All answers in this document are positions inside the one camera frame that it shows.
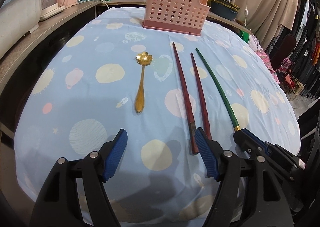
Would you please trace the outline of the green chopstick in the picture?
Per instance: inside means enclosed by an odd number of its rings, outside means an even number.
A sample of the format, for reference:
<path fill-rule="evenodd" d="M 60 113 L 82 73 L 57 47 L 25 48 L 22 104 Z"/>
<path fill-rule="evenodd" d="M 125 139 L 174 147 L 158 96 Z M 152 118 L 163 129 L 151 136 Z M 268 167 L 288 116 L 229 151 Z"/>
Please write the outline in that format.
<path fill-rule="evenodd" d="M 221 96 L 221 99 L 222 99 L 222 101 L 223 101 L 223 103 L 225 105 L 225 108 L 226 108 L 226 110 L 228 112 L 228 115 L 230 117 L 231 123 L 233 125 L 234 131 L 240 131 L 241 130 L 240 124 L 239 124 L 239 122 L 238 122 L 238 120 L 237 120 L 237 118 L 236 118 L 236 116 L 234 114 L 234 111 L 233 111 L 233 109 L 232 109 L 232 107 L 231 107 L 231 105 L 229 103 L 229 100 L 227 99 L 227 97 L 225 95 L 225 92 L 222 89 L 219 81 L 217 80 L 217 78 L 216 78 L 215 74 L 213 73 L 211 67 L 209 66 L 209 64 L 207 63 L 207 61 L 205 60 L 204 56 L 202 55 L 202 53 L 200 52 L 200 50 L 198 48 L 196 48 L 196 52 L 199 55 L 200 59 L 202 60 L 204 66 L 208 70 L 208 72 L 209 72 L 209 74 L 210 74 L 210 76 L 211 76 L 211 78 L 212 78 L 212 80 L 213 80 L 213 82 L 214 82 L 214 84 L 215 84 L 220 96 Z"/>

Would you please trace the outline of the dark red chopstick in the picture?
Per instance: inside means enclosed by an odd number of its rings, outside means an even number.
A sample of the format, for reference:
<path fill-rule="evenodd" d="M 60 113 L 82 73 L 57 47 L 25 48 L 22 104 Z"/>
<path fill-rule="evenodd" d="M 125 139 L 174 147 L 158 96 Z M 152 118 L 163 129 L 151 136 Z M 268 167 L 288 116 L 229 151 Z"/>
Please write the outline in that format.
<path fill-rule="evenodd" d="M 180 83 L 181 83 L 182 95 L 183 95 L 183 100 L 184 100 L 185 114 L 187 117 L 187 122 L 188 122 L 188 127 L 189 127 L 191 153 L 193 155 L 196 155 L 199 153 L 199 149 L 197 148 L 197 144 L 195 142 L 196 127 L 195 127 L 195 119 L 194 119 L 194 115 L 193 115 L 193 111 L 192 111 L 192 105 L 190 102 L 189 93 L 188 93 L 183 69 L 182 69 L 181 62 L 180 62 L 180 59 L 178 56 L 178 51 L 176 48 L 176 44 L 174 42 L 172 43 L 172 48 L 173 48 L 174 54 L 175 54 L 176 65 L 177 65 L 177 69 L 178 69 L 178 75 L 179 75 L 179 79 L 180 79 Z"/>
<path fill-rule="evenodd" d="M 199 100 L 200 100 L 200 107 L 201 107 L 201 114 L 202 114 L 202 121 L 203 121 L 203 130 L 206 134 L 206 136 L 209 139 L 212 139 L 212 135 L 211 135 L 211 131 L 210 131 L 210 122 L 209 122 L 209 117 L 208 117 L 208 111 L 206 108 L 206 100 L 204 97 L 204 93 L 203 93 L 203 88 L 202 88 L 202 84 L 201 84 L 201 79 L 200 79 L 200 75 L 199 75 L 199 71 L 195 62 L 195 58 L 193 53 L 190 53 L 190 57 L 191 57 L 191 61 L 193 64 L 193 70 L 195 73 L 195 78 L 196 78 L 196 85 L 197 85 L 197 90 L 198 90 L 198 94 L 199 94 Z"/>

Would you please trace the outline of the pink floral fabric bundle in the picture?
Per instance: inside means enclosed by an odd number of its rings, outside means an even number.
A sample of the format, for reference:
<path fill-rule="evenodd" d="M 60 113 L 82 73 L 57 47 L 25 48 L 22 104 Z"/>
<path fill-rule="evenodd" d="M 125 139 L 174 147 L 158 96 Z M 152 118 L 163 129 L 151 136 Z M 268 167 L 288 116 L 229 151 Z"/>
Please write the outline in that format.
<path fill-rule="evenodd" d="M 249 35 L 248 45 L 263 60 L 264 65 L 268 68 L 276 83 L 280 84 L 277 73 L 271 65 L 270 58 L 267 55 L 267 53 L 263 50 L 263 48 L 260 46 L 260 42 L 257 39 L 257 37 L 254 35 Z"/>

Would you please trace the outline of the blue dotted tablecloth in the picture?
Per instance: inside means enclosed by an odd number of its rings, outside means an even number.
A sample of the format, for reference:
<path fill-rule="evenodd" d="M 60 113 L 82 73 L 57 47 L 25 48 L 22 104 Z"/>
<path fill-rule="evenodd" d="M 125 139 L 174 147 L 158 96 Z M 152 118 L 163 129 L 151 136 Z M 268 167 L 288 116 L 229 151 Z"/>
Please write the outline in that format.
<path fill-rule="evenodd" d="M 241 128 L 293 154 L 299 126 L 285 93 L 264 62 L 238 35 L 206 22 L 200 36 L 142 27 L 143 8 L 112 8 L 84 26 L 35 84 L 15 134 L 17 181 L 35 200 L 56 160 L 81 159 L 114 138 L 128 143 L 106 193 L 122 226 L 201 226 L 218 183 L 200 155 L 190 153 L 189 128 L 172 43 L 176 44 L 196 126 L 202 126 L 192 52 L 199 71 L 212 138 L 232 152 L 233 126 L 220 94 L 196 52 L 221 84 Z M 148 52 L 141 113 L 135 100 Z"/>

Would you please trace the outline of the gold flower spoon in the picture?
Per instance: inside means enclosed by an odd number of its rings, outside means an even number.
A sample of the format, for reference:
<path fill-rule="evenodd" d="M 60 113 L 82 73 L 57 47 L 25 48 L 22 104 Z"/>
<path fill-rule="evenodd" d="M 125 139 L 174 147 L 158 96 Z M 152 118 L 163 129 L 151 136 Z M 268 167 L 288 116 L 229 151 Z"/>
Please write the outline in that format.
<path fill-rule="evenodd" d="M 144 51 L 141 54 L 136 55 L 136 60 L 137 60 L 137 63 L 142 66 L 142 70 L 141 70 L 140 82 L 139 82 L 139 87 L 138 87 L 136 100 L 135 100 L 135 110 L 136 110 L 136 113 L 141 113 L 145 105 L 145 98 L 144 98 L 145 67 L 151 64 L 153 57 L 152 55 L 148 54 L 148 52 Z"/>

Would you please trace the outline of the teal yellow bowl stack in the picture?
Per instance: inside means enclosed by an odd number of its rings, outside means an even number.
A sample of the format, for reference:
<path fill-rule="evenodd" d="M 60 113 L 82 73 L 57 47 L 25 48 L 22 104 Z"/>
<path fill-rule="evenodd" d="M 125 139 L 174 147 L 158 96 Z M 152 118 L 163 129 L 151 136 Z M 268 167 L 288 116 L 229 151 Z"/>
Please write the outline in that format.
<path fill-rule="evenodd" d="M 235 20 L 240 7 L 225 0 L 211 0 L 210 11 L 224 19 Z"/>

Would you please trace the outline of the pink perforated utensil holder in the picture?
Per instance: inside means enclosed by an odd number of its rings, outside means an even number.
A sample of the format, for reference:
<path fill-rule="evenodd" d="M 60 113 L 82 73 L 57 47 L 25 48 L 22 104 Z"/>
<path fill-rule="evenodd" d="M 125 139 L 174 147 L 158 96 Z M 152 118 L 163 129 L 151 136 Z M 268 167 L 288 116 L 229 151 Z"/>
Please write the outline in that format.
<path fill-rule="evenodd" d="M 201 34 L 210 7 L 208 0 L 146 0 L 142 26 L 146 29 Z"/>

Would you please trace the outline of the wooden counter shelf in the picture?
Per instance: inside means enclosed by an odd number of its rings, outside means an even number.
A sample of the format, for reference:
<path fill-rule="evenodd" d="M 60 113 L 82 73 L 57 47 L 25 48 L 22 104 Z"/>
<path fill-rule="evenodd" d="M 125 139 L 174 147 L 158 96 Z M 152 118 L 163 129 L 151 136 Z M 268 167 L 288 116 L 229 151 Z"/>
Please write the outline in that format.
<path fill-rule="evenodd" d="M 1 94 L 9 82 L 11 76 L 15 73 L 20 64 L 27 58 L 33 49 L 36 48 L 43 40 L 45 40 L 51 33 L 59 27 L 66 24 L 77 15 L 94 8 L 103 3 L 99 0 L 89 0 L 80 4 L 76 4 L 66 8 L 63 12 L 58 13 L 50 19 L 40 22 L 39 27 L 24 37 L 22 37 L 13 47 L 1 58 Z M 146 0 L 111 0 L 107 2 L 108 7 L 118 5 L 146 5 Z M 223 26 L 231 26 L 233 29 L 240 29 L 253 35 L 251 30 L 241 26 L 234 20 L 228 20 L 216 15 L 215 13 L 208 12 L 208 20 L 213 20 L 216 23 L 221 23 Z"/>

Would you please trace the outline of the white blue plastic bin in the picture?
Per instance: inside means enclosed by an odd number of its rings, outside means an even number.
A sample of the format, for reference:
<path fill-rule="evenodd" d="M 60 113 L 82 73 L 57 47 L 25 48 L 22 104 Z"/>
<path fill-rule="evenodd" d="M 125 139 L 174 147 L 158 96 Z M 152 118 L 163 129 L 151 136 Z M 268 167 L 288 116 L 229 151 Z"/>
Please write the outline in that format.
<path fill-rule="evenodd" d="M 39 27 L 41 0 L 5 0 L 1 7 L 0 54 L 7 51 L 27 32 Z"/>

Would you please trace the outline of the white small appliance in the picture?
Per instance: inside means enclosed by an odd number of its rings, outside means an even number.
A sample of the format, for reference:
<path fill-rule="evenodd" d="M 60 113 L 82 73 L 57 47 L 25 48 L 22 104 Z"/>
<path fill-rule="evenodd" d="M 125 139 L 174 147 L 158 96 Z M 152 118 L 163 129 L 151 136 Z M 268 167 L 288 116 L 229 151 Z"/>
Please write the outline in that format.
<path fill-rule="evenodd" d="M 40 21 L 42 22 L 62 12 L 65 6 L 60 6 L 58 0 L 41 0 L 41 8 Z"/>

